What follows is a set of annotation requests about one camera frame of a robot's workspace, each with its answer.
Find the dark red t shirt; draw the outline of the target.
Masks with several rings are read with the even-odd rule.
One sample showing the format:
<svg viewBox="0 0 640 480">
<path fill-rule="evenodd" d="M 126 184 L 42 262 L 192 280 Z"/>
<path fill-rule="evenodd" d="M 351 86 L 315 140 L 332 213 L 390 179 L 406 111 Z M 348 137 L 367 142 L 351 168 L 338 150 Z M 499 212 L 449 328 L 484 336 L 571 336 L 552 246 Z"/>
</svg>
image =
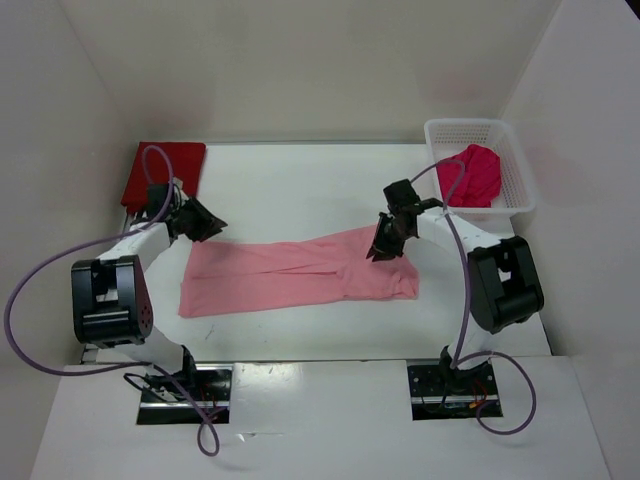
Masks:
<svg viewBox="0 0 640 480">
<path fill-rule="evenodd" d="M 129 215 L 138 213 L 147 203 L 147 186 L 150 183 L 167 183 L 168 170 L 160 153 L 150 150 L 143 162 L 143 151 L 152 142 L 140 142 L 134 163 L 121 198 L 121 205 Z M 198 192 L 206 146 L 196 142 L 159 142 L 171 161 L 174 177 L 182 182 L 182 190 L 189 196 Z"/>
</svg>

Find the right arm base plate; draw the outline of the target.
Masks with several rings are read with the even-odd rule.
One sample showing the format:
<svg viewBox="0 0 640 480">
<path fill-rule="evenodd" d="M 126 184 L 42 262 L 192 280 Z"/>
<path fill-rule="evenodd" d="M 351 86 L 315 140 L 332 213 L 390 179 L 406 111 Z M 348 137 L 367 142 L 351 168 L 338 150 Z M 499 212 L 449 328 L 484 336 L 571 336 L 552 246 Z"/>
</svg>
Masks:
<svg viewBox="0 0 640 480">
<path fill-rule="evenodd" d="M 436 360 L 410 361 L 406 365 L 412 419 L 473 419 L 502 417 L 494 371 L 488 362 L 447 380 Z"/>
</svg>

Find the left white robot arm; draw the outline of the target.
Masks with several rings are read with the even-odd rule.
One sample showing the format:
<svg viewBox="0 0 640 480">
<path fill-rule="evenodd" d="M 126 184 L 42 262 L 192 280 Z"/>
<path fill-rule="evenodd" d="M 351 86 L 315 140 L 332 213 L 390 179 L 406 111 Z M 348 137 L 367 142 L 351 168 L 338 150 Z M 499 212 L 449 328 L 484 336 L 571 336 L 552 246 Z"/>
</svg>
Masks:
<svg viewBox="0 0 640 480">
<path fill-rule="evenodd" d="M 127 235 L 93 260 L 71 269 L 73 326 L 77 340 L 114 349 L 134 362 L 167 371 L 164 387 L 189 399 L 202 388 L 202 376 L 188 348 L 154 326 L 154 311 L 144 273 L 180 236 L 201 243 L 227 223 L 195 198 L 169 204 L 160 220 L 131 226 Z"/>
</svg>

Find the pink t shirt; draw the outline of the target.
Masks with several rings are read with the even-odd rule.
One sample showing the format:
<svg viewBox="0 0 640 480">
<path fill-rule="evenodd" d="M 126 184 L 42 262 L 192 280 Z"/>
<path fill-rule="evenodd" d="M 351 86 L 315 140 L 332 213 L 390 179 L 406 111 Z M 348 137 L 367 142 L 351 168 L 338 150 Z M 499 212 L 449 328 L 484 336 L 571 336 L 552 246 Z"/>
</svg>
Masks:
<svg viewBox="0 0 640 480">
<path fill-rule="evenodd" d="M 207 241 L 192 246 L 181 283 L 183 318 L 339 301 L 414 300 L 419 273 L 404 257 L 366 257 L 376 228 L 301 242 Z"/>
</svg>

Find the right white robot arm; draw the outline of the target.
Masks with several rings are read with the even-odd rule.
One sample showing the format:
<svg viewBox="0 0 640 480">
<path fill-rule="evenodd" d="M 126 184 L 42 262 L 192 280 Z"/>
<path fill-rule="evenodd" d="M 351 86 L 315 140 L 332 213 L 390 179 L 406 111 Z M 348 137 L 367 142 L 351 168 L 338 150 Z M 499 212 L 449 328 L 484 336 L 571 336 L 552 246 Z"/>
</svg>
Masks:
<svg viewBox="0 0 640 480">
<path fill-rule="evenodd" d="M 438 364 L 441 386 L 460 393 L 486 362 L 493 337 L 539 312 L 544 295 L 526 240 L 501 238 L 441 207 L 381 213 L 367 257 L 374 262 L 400 258 L 406 241 L 421 235 L 462 265 L 462 323 Z"/>
</svg>

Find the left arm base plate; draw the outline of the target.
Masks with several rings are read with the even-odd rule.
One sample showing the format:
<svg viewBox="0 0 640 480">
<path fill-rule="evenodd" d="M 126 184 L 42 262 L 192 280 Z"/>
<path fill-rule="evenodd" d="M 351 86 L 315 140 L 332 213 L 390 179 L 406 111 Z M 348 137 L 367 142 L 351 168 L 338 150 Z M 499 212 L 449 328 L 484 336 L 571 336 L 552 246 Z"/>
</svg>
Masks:
<svg viewBox="0 0 640 480">
<path fill-rule="evenodd" d="M 140 393 L 136 424 L 142 426 L 195 425 L 201 417 L 185 396 L 160 374 L 141 376 L 125 374 L 127 382 Z M 228 424 L 230 419 L 231 365 L 200 365 L 194 378 L 183 388 L 214 424 Z"/>
</svg>

